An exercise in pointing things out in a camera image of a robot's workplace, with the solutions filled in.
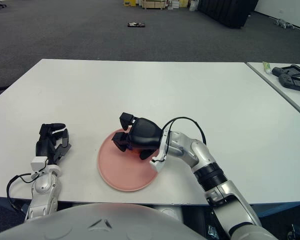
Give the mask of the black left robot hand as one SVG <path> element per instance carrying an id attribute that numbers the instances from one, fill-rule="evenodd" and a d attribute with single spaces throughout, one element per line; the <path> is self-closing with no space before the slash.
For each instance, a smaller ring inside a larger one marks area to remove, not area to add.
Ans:
<path id="1" fill-rule="evenodd" d="M 70 150 L 69 132 L 64 123 L 43 123 L 35 146 L 36 157 L 47 157 L 48 165 L 56 165 Z"/>

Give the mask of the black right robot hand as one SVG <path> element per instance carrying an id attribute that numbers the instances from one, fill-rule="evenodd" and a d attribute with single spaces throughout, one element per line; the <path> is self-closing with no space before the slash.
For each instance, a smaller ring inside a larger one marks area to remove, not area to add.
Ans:
<path id="1" fill-rule="evenodd" d="M 160 147 L 163 130 L 154 122 L 126 112 L 119 120 L 123 131 L 116 132 L 112 141 L 120 151 L 136 151 L 139 158 L 145 160 Z"/>

